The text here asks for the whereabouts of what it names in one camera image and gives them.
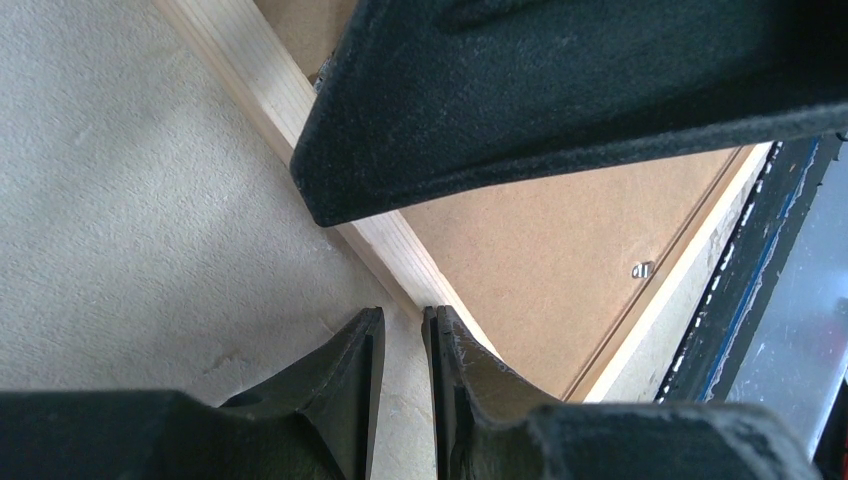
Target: black plastic part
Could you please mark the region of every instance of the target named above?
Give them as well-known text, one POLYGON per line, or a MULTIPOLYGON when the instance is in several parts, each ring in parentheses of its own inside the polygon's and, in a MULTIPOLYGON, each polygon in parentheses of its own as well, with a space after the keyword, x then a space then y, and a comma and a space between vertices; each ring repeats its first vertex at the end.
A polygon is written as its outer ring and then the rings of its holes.
POLYGON ((438 478, 818 478, 764 410, 743 405, 566 405, 489 354, 450 307, 422 328, 438 478))
POLYGON ((746 203, 750 211, 737 222, 708 283, 716 288, 704 292, 672 362, 676 368, 666 373, 658 400, 727 397, 815 198, 816 185, 840 147, 836 136, 828 134, 779 142, 772 148, 758 179, 762 183, 746 203), (722 373, 717 379, 719 365, 722 373))
POLYGON ((211 408, 179 392, 0 395, 0 478, 368 479, 380 309, 211 408))
POLYGON ((848 125, 842 0, 360 0, 291 170, 324 226, 848 125))

